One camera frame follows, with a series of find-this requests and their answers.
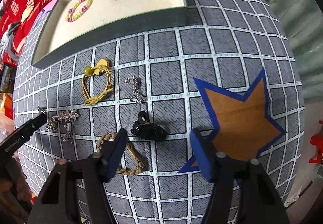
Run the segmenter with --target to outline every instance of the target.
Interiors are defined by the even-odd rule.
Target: red stool
[[[317,146],[319,148],[319,152],[318,152],[318,156],[317,159],[310,159],[309,162],[310,163],[314,163],[314,164],[321,164],[323,165],[323,135],[322,133],[312,136],[311,137],[311,144],[314,146]]]

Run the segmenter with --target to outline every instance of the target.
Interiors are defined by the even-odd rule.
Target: gray checkered fabric
[[[54,167],[65,157],[84,159],[96,150],[102,133],[124,127],[128,133],[140,110],[163,125],[166,141],[142,141],[129,137],[143,157],[145,172],[134,177],[118,174],[105,185],[119,224],[199,224],[213,186],[199,172],[177,171],[192,155],[188,135],[198,127],[204,135],[212,130],[193,77],[243,93],[265,68],[269,113],[288,133],[260,161],[285,201],[293,184],[304,133],[304,101],[294,56],[277,18],[265,0],[187,0],[187,26],[151,30],[97,44],[45,70],[30,66],[40,31],[48,17],[39,15],[19,61],[14,91],[15,125],[35,117],[38,106],[49,116],[77,109],[74,144],[57,132],[37,131],[19,155],[27,181],[37,194]],[[92,107],[83,105],[81,77],[85,66],[100,58],[111,61],[114,92]],[[126,78],[142,80],[148,102],[130,102]],[[91,78],[91,94],[102,91],[106,77]],[[122,167],[135,166],[125,152]],[[83,182],[78,181],[82,216],[89,211]],[[228,223],[235,223],[239,206],[235,185]]]

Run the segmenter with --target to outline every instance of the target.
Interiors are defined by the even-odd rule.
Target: screw
[[[226,153],[224,153],[224,152],[217,152],[217,153],[216,153],[216,156],[217,156],[218,158],[225,158],[227,155],[226,155]]]
[[[100,158],[101,156],[102,156],[101,152],[95,152],[92,155],[93,158]]]
[[[250,159],[250,163],[253,164],[253,165],[259,165],[259,160],[258,159]]]
[[[59,160],[59,164],[60,165],[65,165],[67,163],[67,159],[66,158],[62,158]]]

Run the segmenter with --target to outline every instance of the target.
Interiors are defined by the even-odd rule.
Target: pink and yellow bracelet
[[[77,13],[74,14],[78,6],[80,6],[80,4],[84,1],[86,2],[85,5]],[[74,6],[71,9],[68,10],[65,16],[65,20],[67,22],[76,21],[88,10],[88,8],[90,8],[91,4],[92,4],[92,0],[79,0],[77,3],[74,4]]]

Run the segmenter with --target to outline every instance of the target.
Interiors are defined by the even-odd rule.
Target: yellow hair tie
[[[101,75],[103,73],[107,74],[107,84],[104,88],[104,91],[98,96],[91,97],[88,92],[88,89],[86,88],[86,78],[94,75]],[[85,102],[84,102],[85,106],[90,106],[98,103],[104,98],[104,96],[107,93],[113,91],[110,83],[111,83],[111,73],[109,71],[109,62],[107,60],[105,59],[99,60],[99,62],[95,67],[86,66],[84,68],[84,74],[82,77],[82,92],[85,97]]]

